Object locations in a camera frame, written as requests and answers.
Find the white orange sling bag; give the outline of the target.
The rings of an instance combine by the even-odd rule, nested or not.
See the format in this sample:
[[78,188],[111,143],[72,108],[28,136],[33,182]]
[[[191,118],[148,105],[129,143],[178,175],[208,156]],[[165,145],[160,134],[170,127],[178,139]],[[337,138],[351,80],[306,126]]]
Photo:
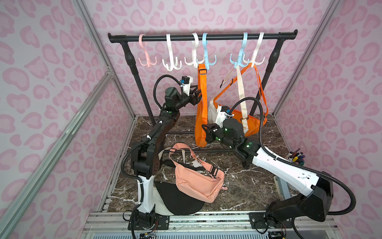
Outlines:
[[[242,80],[242,73],[240,71],[240,68],[239,66],[236,67],[236,72],[237,72],[237,77],[236,77],[236,80],[233,80],[232,83],[236,82],[238,80],[238,92],[239,92],[239,98],[242,100],[245,98],[245,91],[244,91],[244,85],[243,85],[243,80]],[[223,91],[221,91],[213,100],[210,101],[209,103],[209,107],[208,107],[208,122],[209,123],[215,123],[219,113],[220,113],[220,107],[221,105],[218,105],[218,106],[215,106],[215,101],[216,99],[222,94],[224,93],[227,88],[229,86],[227,86]],[[241,105],[241,114],[242,114],[242,118],[243,118],[243,131],[244,133],[247,133],[248,130],[249,130],[249,125],[248,125],[248,120],[247,120],[247,117],[248,117],[248,111],[247,111],[247,107],[246,107],[246,104],[244,101],[242,101],[240,103]]]

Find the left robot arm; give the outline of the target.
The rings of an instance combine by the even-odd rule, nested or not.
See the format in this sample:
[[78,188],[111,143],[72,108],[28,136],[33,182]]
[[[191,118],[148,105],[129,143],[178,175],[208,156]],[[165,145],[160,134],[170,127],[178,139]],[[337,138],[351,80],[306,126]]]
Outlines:
[[178,121],[180,109],[188,104],[195,106],[201,99],[202,91],[198,89],[186,94],[179,93],[175,87],[167,88],[157,123],[146,138],[134,146],[135,149],[131,153],[131,169],[138,183],[139,205],[132,212],[133,229],[137,226],[151,229],[155,225],[154,177],[160,169],[159,153],[163,149],[165,136]]

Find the cream white sling bag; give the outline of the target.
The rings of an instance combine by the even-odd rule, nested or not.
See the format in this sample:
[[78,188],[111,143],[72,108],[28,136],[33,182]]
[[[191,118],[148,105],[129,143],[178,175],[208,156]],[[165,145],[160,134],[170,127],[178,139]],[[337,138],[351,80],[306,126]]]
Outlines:
[[185,194],[176,184],[156,181],[153,189],[155,212],[163,216],[181,215]]

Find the orange sling bag front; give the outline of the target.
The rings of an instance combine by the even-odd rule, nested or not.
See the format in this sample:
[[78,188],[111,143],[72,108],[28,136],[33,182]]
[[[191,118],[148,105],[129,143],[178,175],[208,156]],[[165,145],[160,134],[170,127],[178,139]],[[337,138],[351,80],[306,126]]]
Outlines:
[[207,92],[207,69],[205,64],[198,65],[198,90],[201,90],[201,101],[198,103],[196,125],[195,125],[195,141],[198,147],[206,147],[206,132],[202,125],[208,124],[208,92]]

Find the pink sling bag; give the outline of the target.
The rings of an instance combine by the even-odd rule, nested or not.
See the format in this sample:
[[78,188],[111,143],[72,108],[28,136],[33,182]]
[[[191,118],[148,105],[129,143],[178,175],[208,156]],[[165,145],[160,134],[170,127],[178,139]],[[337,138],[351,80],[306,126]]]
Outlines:
[[197,160],[210,175],[203,175],[173,161],[175,165],[176,186],[181,192],[190,197],[212,203],[221,190],[227,190],[224,184],[225,174],[217,167],[201,160],[192,150],[190,153],[192,158]]

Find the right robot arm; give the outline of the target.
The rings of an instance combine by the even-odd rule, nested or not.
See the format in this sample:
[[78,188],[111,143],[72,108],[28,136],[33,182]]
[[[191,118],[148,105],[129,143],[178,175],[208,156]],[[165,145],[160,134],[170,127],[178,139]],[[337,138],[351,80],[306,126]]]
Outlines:
[[273,201],[264,214],[264,221],[271,227],[281,222],[306,216],[318,222],[324,222],[333,198],[333,183],[316,173],[290,164],[257,140],[244,135],[242,125],[234,118],[224,120],[222,125],[203,124],[206,141],[218,141],[234,150],[244,166],[253,164],[261,167],[294,187],[299,194],[286,200]]

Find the black sling bag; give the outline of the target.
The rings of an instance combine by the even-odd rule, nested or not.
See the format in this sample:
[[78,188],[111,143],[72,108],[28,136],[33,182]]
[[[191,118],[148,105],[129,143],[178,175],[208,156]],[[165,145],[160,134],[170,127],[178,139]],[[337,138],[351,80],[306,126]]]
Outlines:
[[163,216],[185,216],[200,211],[205,202],[181,192],[176,184],[155,181],[153,190],[156,213]]

